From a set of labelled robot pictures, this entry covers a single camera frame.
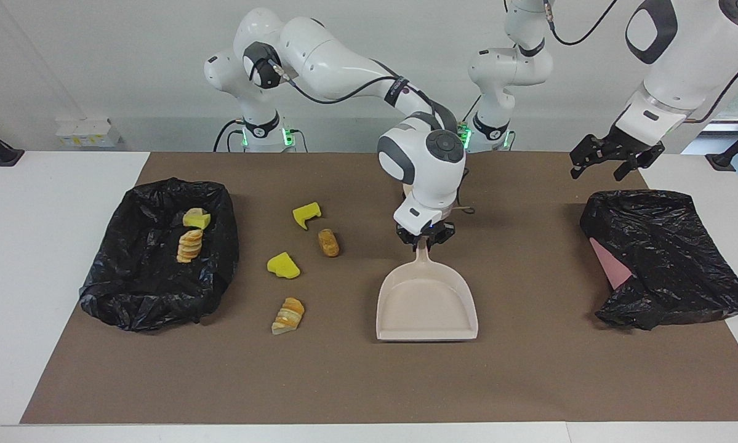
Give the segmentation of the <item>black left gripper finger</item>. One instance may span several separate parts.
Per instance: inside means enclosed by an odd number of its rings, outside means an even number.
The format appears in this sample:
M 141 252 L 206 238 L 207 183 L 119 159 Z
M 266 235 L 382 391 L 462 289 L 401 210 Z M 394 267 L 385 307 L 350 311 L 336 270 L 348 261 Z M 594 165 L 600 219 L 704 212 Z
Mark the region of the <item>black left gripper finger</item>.
M 605 140 L 598 137 L 584 137 L 578 144 L 569 152 L 569 159 L 572 162 L 572 169 L 569 171 L 572 179 L 578 179 L 583 173 L 584 169 L 590 166 L 604 162 L 604 151 Z
M 633 170 L 650 168 L 664 152 L 664 149 L 663 143 L 656 143 L 652 148 L 640 153 L 628 152 L 627 157 L 621 162 L 621 166 L 614 171 L 614 179 L 621 182 Z

